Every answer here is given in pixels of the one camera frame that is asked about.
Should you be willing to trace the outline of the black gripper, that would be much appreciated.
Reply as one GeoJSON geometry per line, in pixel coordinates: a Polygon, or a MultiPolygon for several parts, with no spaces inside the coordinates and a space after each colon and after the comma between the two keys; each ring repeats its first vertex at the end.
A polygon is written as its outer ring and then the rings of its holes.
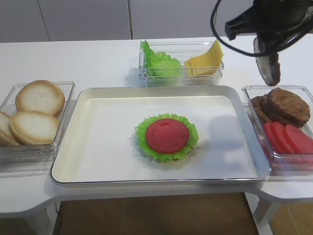
{"type": "Polygon", "coordinates": [[[311,0],[255,0],[252,7],[225,23],[229,40],[256,34],[256,53],[278,53],[291,47],[313,28],[307,11],[311,0]]]}

